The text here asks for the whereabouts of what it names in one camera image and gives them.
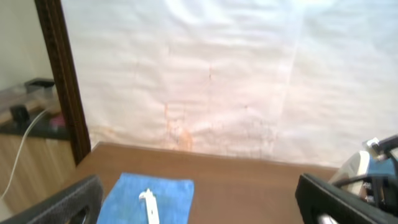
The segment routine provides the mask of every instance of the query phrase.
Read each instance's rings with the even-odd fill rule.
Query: white paper sheet
[[[398,132],[393,1],[63,1],[98,141],[339,166]]]

